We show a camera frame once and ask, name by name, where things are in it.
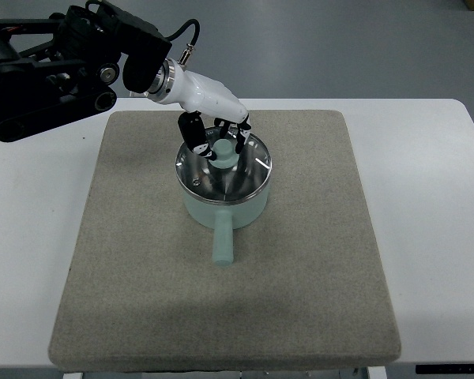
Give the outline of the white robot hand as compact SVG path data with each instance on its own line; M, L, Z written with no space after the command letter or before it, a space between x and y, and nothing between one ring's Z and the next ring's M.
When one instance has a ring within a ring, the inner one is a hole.
M214 126L220 129L220 135L226 135L238 124L236 154L248 141L248 110L240 100L221 82L184 70L171 58L164 61L145 96L162 105L179 104L185 111L178 119L182 138L192 153L204 159L214 161L215 152L207 140L200 113L215 118Z

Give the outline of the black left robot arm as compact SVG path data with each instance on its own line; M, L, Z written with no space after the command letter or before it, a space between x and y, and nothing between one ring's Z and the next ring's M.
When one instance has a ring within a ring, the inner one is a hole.
M215 161L203 115L220 135L237 129L235 152L250 136L250 116L219 81L190 72L189 43L169 58L173 36L107 1L88 1L47 19L0 19L0 141L14 142L110 110L116 81L158 104L182 108L187 148Z

